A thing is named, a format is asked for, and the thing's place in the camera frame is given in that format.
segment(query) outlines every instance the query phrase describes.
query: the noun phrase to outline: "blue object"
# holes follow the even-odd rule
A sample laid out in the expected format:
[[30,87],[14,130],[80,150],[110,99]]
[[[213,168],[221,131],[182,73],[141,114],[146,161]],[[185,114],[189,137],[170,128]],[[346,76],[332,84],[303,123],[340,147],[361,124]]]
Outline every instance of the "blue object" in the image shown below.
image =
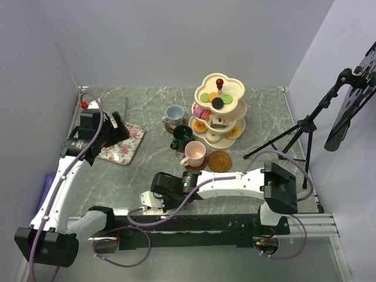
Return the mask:
[[47,197],[48,191],[52,186],[53,180],[55,179],[55,176],[56,176],[55,172],[51,172],[51,173],[47,174],[46,180],[45,180],[45,188],[43,190],[43,195],[42,195],[42,198],[41,198],[41,202],[39,203],[38,210],[41,209],[41,207],[42,207],[42,205],[43,205],[43,203],[44,203],[44,201]]

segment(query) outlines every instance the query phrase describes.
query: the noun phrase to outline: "blue mug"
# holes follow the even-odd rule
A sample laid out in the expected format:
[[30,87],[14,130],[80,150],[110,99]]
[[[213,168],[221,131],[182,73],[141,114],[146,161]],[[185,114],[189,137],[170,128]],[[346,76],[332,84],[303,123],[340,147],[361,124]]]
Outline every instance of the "blue mug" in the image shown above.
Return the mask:
[[173,136],[170,148],[184,150],[187,144],[193,140],[193,131],[188,125],[178,125],[174,128]]

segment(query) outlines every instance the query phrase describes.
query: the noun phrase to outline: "tripod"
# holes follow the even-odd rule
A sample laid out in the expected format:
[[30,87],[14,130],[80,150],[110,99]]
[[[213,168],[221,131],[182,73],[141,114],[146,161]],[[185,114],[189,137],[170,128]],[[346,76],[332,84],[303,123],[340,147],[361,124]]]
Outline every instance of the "tripod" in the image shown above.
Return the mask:
[[[330,105],[330,101],[332,98],[335,98],[338,96],[338,91],[340,88],[345,85],[349,84],[352,87],[358,86],[358,84],[362,81],[361,76],[355,76],[352,73],[351,69],[344,69],[340,75],[337,78],[337,81],[335,85],[329,90],[329,92],[323,97],[323,99],[319,102],[318,106],[313,110],[312,114],[306,116],[302,120],[298,120],[297,124],[294,125],[292,128],[286,130],[282,134],[278,135],[276,138],[271,139],[261,147],[257,148],[256,150],[250,152],[249,154],[246,154],[243,156],[244,159],[248,159],[253,154],[257,153],[258,151],[263,150],[267,146],[271,145],[274,150],[277,150],[277,148],[274,145],[274,142],[280,140],[281,138],[285,137],[286,135],[292,133],[296,130],[295,135],[291,138],[289,143],[286,145],[286,147],[282,150],[283,153],[287,153],[288,150],[291,149],[293,144],[299,139],[299,137],[303,133],[308,133],[308,145],[307,145],[307,154],[306,159],[295,159],[298,162],[305,162],[305,171],[308,173],[308,169],[310,167],[310,159],[311,159],[311,149],[312,149],[312,141],[313,141],[313,131],[317,129],[316,125],[314,124],[314,119],[318,116],[318,114],[323,110],[327,109]],[[307,179],[304,178],[303,181],[303,189],[307,188]]]

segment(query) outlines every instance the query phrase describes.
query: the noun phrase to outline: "gray marble surface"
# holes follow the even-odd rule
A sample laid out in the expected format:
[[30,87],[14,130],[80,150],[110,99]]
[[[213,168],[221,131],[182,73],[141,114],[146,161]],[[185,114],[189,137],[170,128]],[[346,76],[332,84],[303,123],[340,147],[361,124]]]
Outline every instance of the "gray marble surface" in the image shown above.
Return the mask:
[[[146,126],[146,133],[131,163],[121,165],[97,158],[87,175],[73,205],[71,215],[81,216],[94,205],[114,208],[117,214],[140,206],[139,195],[150,189],[153,177],[158,172],[181,176],[184,168],[179,166],[183,154],[170,149],[172,135],[165,131],[161,122],[166,108],[172,104],[182,105],[186,118],[191,116],[195,88],[92,88],[107,112],[118,110],[124,114],[125,96],[129,99],[126,122]],[[247,88],[244,94],[248,111],[246,129],[235,144],[225,151],[233,160],[231,172],[243,170],[251,160],[242,157],[264,142],[274,138],[293,124],[283,92],[279,88]],[[291,135],[276,143],[282,149]],[[207,153],[213,151],[206,145]],[[296,143],[289,151],[302,158]],[[273,154],[259,157],[252,169],[263,167],[265,161],[274,161],[297,176],[298,197],[307,193],[301,188],[303,175],[285,160]],[[181,214],[234,214],[256,213],[262,200],[246,197],[218,197],[195,201],[187,205]],[[298,203],[300,213],[318,212],[313,196]]]

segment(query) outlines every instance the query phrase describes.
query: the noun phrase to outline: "yellow pastry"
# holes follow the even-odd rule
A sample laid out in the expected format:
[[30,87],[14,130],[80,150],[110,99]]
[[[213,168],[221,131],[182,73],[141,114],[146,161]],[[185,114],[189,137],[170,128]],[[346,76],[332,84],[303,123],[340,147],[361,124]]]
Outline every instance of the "yellow pastry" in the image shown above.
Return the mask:
[[206,126],[202,122],[195,121],[193,123],[193,129],[197,133],[203,133],[206,131]]
[[212,103],[214,98],[220,98],[220,96],[217,92],[212,92],[211,94],[209,94],[209,102]]
[[236,139],[240,135],[240,128],[235,126],[230,132],[227,132],[227,138]]

